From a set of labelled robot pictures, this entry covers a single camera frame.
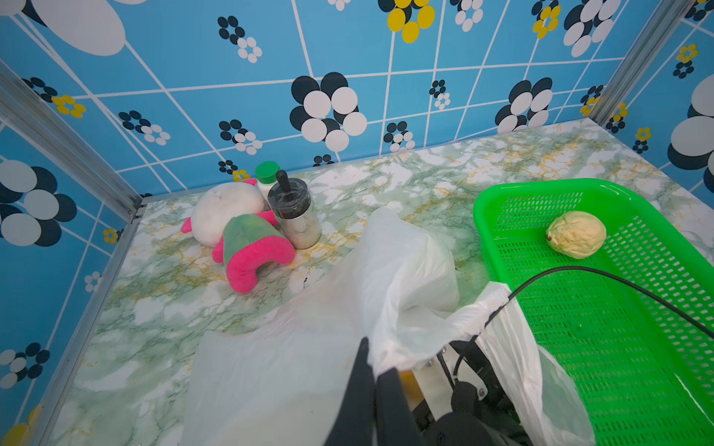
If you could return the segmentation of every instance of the cable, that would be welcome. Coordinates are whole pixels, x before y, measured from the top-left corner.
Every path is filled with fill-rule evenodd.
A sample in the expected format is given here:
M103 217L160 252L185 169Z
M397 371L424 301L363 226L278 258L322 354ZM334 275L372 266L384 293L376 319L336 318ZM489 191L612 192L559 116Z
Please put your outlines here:
M639 291L640 293L642 293L642 294L648 296L649 298L652 298L652 299L656 300L658 303L660 303L661 305L663 305L663 306L665 306L667 309L669 309L669 311L672 311L673 313L675 313L675 314L676 314L677 316L679 316L680 318L682 318L682 319L686 320L687 322L689 322L690 324L694 325L697 329L699 329L699 331L701 331L702 333L704 333L705 335L707 335L709 338L711 338L712 340L714 340L714 332L713 332L712 330L709 330L709 329L706 328L703 324L701 324L701 323L697 322L696 320L692 319L689 315L687 315L686 313L684 313L682 310L680 310L679 308L675 307L674 305L672 305L671 303L667 302L666 300L662 299L662 298L659 297L658 295L656 295L656 294L650 292L649 290L646 290L645 288L642 288L642 287L639 286L639 285L636 285L635 283L630 282L629 280L625 280L625 279L623 279L623 278L621 278L621 277L618 277L618 276L616 276L616 275L614 275L614 274L607 273L607 272L605 272L605 271L596 270L595 268L588 268L587 266L560 266L560 267L557 267L557 268L551 268L550 270L545 270L545 271L543 271L543 272L540 273L540 274L534 275L532 278L530 278L530 279L528 279L526 282L524 282L521 286L519 286L518 288L516 288L516 290L513 291L510 295L508 295L508 302L510 302L514 297L517 296L517 294L519 294L521 291L523 291L524 289L526 289L526 287L528 287L531 283L535 282L536 280L538 280L538 279L540 279L540 278L542 278L542 277L545 277L545 276L547 276L547 275L549 275L549 274L559 273L559 272L561 272L561 271L585 271L585 272L587 272L587 273L595 273L595 274L603 275L603 276L605 276L605 277L607 277L607 278L610 278L610 279L616 280L616 281L618 281L618 282L620 282L620 283L623 283L623 284L629 286L630 288L634 288L635 290ZM508 304L508 302L506 302L505 304L503 304L499 309L497 309L496 311L494 311L494 312L491 314L491 316L489 316L488 320L486 321L486 324L483 326L484 328L486 328L486 327L488 326L488 324L496 317L496 315L497 315L502 309L504 309L504 307ZM477 335L474 335L474 336L471 338L471 340L470 340L469 342L474 342L474 341L476 340L476 337L477 337ZM457 373L458 373L458 366L461 364L461 361L462 361L462 360L463 360L463 353L461 353L461 354L458 356L458 359L456 360L456 364L455 364L454 367L453 367L453 376L454 376L454 379L457 380L457 381L458 381L458 378L457 378L456 376L457 376Z
M441 354L441 352L436 353L436 359L439 360L439 364L441 364L441 368L444 371L444 374L446 374L446 377L448 378L448 384L453 390L453 380L451 379L451 374L448 372L448 366L446 365L446 361L444 360L444 356Z

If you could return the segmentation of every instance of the pink plush foot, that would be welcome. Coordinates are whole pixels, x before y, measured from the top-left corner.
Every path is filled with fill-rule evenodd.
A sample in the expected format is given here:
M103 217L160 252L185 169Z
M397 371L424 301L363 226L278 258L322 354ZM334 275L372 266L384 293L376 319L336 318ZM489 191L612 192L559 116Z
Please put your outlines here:
M237 252L228 261L226 277L233 291L250 293L258 284L256 270L267 262L287 265L295 258L295 248L287 238L270 235Z
M213 249L213 261L223 263L223 237L218 241L218 245Z
M275 213L273 211L263 211L256 214L260 218L264 218L268 223L273 226L278 225L278 220L275 218Z
M181 232L186 234L190 233L192 230L193 228L191 227L191 217L188 217L188 220L183 222L183 226L181 226Z

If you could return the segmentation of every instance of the marble countertop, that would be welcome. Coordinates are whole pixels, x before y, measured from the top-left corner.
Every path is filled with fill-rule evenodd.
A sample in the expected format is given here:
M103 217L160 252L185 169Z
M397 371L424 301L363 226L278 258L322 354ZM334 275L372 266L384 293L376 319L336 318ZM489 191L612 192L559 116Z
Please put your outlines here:
M179 445L203 333L260 327L355 246L379 206L444 240L456 262L462 303L473 301L488 282L473 203L501 183L602 178L621 184L650 201L714 264L714 211L588 119L297 176L312 190L323 235L290 265L262 269L248 295L233 293L211 250L179 231L199 195L148 205L52 445Z

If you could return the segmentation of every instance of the green plastic basket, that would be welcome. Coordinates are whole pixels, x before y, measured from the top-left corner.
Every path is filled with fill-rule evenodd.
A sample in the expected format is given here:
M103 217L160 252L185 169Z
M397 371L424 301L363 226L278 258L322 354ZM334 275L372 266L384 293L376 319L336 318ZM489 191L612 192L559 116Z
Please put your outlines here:
M559 254L545 230L566 211L608 229L589 258ZM473 219L493 280L515 289L541 271L582 265L619 275L714 328L714 268L636 193L594 179L494 186ZM536 341L578 386L599 445L714 445L714 342L650 298L599 275L566 271L518 302Z

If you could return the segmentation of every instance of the blue tiled wallpaper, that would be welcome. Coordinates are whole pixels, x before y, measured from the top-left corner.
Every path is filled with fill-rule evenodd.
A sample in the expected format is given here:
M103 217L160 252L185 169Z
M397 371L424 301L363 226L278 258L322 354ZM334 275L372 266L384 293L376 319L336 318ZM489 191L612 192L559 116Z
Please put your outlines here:
M582 118L657 4L12 0L0 59L157 194Z
M26 427L126 223L0 123L0 440Z
M692 2L606 128L714 208L712 10L714 0Z

